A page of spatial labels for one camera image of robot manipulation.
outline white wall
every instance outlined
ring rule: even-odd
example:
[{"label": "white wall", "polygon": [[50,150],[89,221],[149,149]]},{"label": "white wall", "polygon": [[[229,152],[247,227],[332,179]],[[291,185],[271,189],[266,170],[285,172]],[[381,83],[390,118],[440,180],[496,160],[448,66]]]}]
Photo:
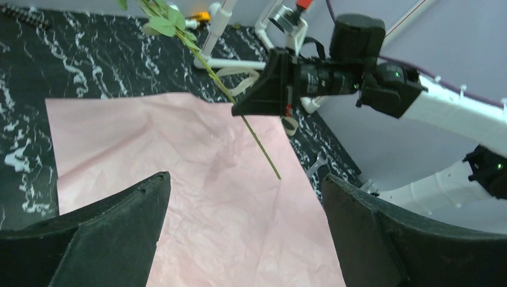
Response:
[{"label": "white wall", "polygon": [[[118,7],[116,0],[0,0],[0,4],[7,2],[24,7],[34,6],[51,10],[87,11],[90,13],[145,17],[135,0],[128,0],[129,9],[126,12]],[[176,4],[183,15],[190,16],[207,11],[211,3],[222,2],[222,0],[168,0],[168,2]],[[231,22],[253,26],[269,2],[270,0],[238,0]]]},{"label": "white wall", "polygon": [[[387,29],[415,2],[332,0],[336,14],[379,17]],[[318,4],[321,7],[312,12],[319,16],[309,20],[309,36],[328,45],[332,21],[325,3]],[[506,97],[503,91],[507,88],[506,13],[503,0],[437,0],[390,47],[383,47],[382,54],[418,64],[456,86],[466,84],[473,93],[500,100]],[[365,177],[382,190],[442,170],[476,146],[424,124],[398,121],[368,107],[357,109],[356,99],[333,97],[319,113]]]}]

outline green stem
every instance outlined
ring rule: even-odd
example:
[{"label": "green stem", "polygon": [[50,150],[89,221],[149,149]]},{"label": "green stem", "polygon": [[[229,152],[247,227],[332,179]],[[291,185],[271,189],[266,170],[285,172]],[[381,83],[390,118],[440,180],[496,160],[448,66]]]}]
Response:
[{"label": "green stem", "polygon": [[[176,35],[178,36],[178,38],[183,42],[185,43],[184,41],[184,38],[185,38],[185,35],[180,32],[180,31],[177,31],[176,32]],[[213,71],[213,69],[211,69],[211,67],[206,63],[206,61],[204,60],[204,58],[201,56],[200,52],[194,48],[191,48],[189,47],[190,51],[192,51],[192,53],[194,53],[194,55],[196,55],[196,57],[199,59],[199,61],[204,65],[204,67],[206,68],[208,74],[216,80],[216,82],[218,83],[218,85],[220,86],[221,90],[223,90],[224,92],[228,91],[228,89],[226,88],[226,86],[224,85],[224,83],[222,83],[222,81],[218,78],[218,76],[215,74],[215,72]],[[234,100],[234,98],[229,94],[229,92],[226,92],[225,95],[229,98],[229,100],[231,101],[231,103],[233,103],[233,105],[236,104],[236,101]],[[278,179],[282,179],[282,177],[280,176],[280,173],[278,172],[278,170],[276,169],[276,166],[274,165],[273,161],[271,160],[271,157],[269,156],[268,152],[266,151],[266,149],[264,148],[264,146],[262,145],[261,141],[259,140],[259,138],[257,137],[257,134],[255,133],[254,129],[252,128],[252,126],[250,126],[250,123],[248,122],[248,120],[246,120],[246,118],[244,116],[241,116],[241,119],[243,120],[243,122],[245,123],[246,125],[246,128],[250,131],[250,133],[252,134],[253,136],[253,139],[255,139],[255,142],[257,143],[257,145],[261,148],[261,151],[262,153],[264,154],[264,156],[266,157],[266,159],[268,160],[271,168],[273,168],[273,171],[274,173],[276,174],[276,177]]]}]

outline marble pattern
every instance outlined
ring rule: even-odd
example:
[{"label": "marble pattern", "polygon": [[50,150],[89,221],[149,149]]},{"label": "marble pattern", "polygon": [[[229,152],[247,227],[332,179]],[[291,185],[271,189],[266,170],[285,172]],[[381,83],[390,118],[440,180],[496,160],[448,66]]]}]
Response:
[{"label": "marble pattern", "polygon": [[[57,171],[44,99],[133,97],[188,91],[226,102],[178,40],[145,36],[144,19],[32,11],[53,22],[44,32],[0,16],[0,230],[19,229],[58,214]],[[207,29],[195,32],[202,44]],[[214,57],[264,60],[251,28],[228,28]],[[242,76],[224,77],[233,87]],[[296,109],[300,130],[289,140],[302,167],[318,151],[329,159],[310,179],[317,196],[328,172],[359,185],[359,169],[317,115]]]}]

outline crumpled pink paper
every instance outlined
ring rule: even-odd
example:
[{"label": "crumpled pink paper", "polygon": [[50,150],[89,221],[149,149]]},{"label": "crumpled pink paper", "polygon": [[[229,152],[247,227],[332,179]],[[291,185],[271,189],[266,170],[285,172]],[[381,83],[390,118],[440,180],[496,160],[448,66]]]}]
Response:
[{"label": "crumpled pink paper", "polygon": [[60,213],[159,172],[172,192],[147,286],[345,286],[322,207],[278,118],[188,93],[46,101]]}]

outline leaf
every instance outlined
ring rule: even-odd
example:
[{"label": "leaf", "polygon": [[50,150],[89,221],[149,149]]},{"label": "leaf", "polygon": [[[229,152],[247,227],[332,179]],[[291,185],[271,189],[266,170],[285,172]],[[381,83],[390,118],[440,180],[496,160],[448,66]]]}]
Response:
[{"label": "leaf", "polygon": [[197,51],[200,51],[201,48],[199,48],[192,40],[188,39],[187,37],[183,37],[183,43],[190,49],[194,49]]},{"label": "leaf", "polygon": [[150,9],[149,7],[146,5],[146,3],[143,1],[143,0],[137,0],[139,6],[141,7],[141,9],[143,10],[144,14],[146,14],[146,16],[148,17],[156,17],[157,15],[155,15]]},{"label": "leaf", "polygon": [[127,0],[116,0],[116,2],[118,3],[118,5],[120,6],[120,8],[124,11],[127,11]]},{"label": "leaf", "polygon": [[187,37],[191,41],[194,42],[197,41],[197,37],[192,32],[185,31],[185,37]]},{"label": "leaf", "polygon": [[175,23],[164,17],[151,17],[148,26],[165,36],[172,37],[176,34]]},{"label": "leaf", "polygon": [[159,33],[157,30],[155,30],[155,29],[153,29],[152,27],[150,27],[150,26],[148,25],[148,23],[144,24],[144,25],[142,26],[142,29],[141,29],[141,30],[142,30],[142,32],[143,32],[144,34],[149,35],[149,36],[159,36],[159,35],[160,35],[160,33]]},{"label": "leaf", "polygon": [[180,11],[171,7],[167,8],[167,19],[171,22],[174,22],[175,26],[178,27],[178,29],[182,31],[185,30],[185,16],[183,16]]},{"label": "leaf", "polygon": [[163,0],[153,0],[153,3],[155,3],[155,5],[161,10],[167,9],[167,3]]}]

